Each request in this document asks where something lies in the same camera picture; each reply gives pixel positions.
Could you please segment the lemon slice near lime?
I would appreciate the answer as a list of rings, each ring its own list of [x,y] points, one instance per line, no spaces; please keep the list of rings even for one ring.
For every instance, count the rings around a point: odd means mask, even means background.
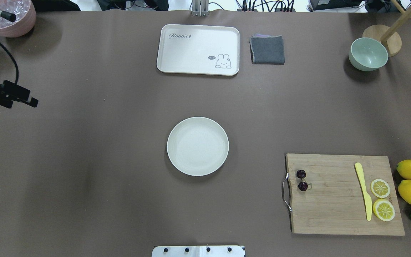
[[[378,199],[372,205],[372,211],[382,221],[392,221],[395,217],[395,208],[389,200]]]

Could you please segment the lemon slice near lemons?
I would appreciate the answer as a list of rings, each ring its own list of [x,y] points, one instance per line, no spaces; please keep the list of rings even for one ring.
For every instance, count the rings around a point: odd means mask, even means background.
[[[370,190],[378,198],[386,198],[390,195],[390,186],[383,179],[374,179],[370,183]]]

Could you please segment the grey folded cloth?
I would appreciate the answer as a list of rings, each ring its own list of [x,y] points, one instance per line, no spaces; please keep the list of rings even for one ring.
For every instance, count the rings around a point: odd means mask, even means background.
[[[284,65],[284,39],[281,35],[254,34],[249,38],[252,62],[260,65]]]

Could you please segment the bamboo cutting board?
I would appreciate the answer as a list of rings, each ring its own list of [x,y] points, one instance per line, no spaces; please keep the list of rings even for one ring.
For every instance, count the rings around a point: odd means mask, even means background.
[[[380,178],[388,182],[389,200],[395,208],[395,218],[392,221],[382,221],[375,215],[372,215],[371,221],[367,221],[354,166],[356,162],[362,164],[367,192],[372,202],[377,200],[370,190],[372,180]],[[298,170],[305,170],[306,178],[297,178]],[[375,236],[406,234],[388,157],[288,153],[286,172],[293,233]],[[300,191],[299,182],[311,183],[312,189]]]

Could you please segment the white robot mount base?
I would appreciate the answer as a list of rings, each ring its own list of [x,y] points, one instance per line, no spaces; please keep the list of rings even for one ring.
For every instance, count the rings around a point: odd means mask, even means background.
[[[244,246],[198,245],[158,246],[152,250],[152,257],[245,257]]]

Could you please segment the pink bowl with ice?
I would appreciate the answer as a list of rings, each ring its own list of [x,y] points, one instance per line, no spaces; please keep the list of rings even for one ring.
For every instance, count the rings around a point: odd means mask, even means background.
[[[0,36],[23,36],[35,22],[36,10],[31,0],[0,0]]]

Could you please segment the cream round plate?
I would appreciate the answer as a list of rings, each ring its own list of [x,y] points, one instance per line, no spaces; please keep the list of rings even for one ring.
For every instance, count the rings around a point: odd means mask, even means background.
[[[229,138],[214,120],[190,117],[173,127],[166,149],[177,170],[202,177],[214,173],[224,164],[229,153]]]

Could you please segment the wooden mug tree stand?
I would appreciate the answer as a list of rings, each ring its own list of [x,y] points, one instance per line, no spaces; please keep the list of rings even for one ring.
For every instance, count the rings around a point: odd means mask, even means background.
[[[372,25],[366,28],[362,34],[362,37],[368,37],[380,42],[387,50],[389,57],[395,56],[401,50],[402,40],[397,30],[411,18],[411,6],[407,10],[404,10],[396,0],[392,0],[391,3],[393,3],[401,13],[401,16],[393,25],[390,27],[386,25]]]

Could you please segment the cream rabbit tray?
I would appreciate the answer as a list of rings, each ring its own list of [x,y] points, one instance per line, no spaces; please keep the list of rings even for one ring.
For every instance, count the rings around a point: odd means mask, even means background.
[[[156,66],[165,73],[236,75],[240,33],[228,26],[167,24],[161,29]]]

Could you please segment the yellow plastic knife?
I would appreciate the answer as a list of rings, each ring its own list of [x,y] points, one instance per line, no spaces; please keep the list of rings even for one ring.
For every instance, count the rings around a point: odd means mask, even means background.
[[[354,166],[355,166],[355,171],[356,171],[357,178],[359,181],[359,185],[361,187],[362,197],[364,201],[364,208],[366,212],[366,219],[367,221],[371,221],[372,219],[372,199],[370,197],[370,194],[367,192],[366,182],[364,178],[364,170],[363,170],[362,164],[359,162],[356,162]]]

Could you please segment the mint green bowl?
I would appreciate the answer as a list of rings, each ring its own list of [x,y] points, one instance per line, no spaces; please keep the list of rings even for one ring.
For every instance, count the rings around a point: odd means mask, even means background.
[[[386,65],[389,55],[379,41],[361,37],[352,43],[348,58],[354,68],[360,71],[374,71]]]

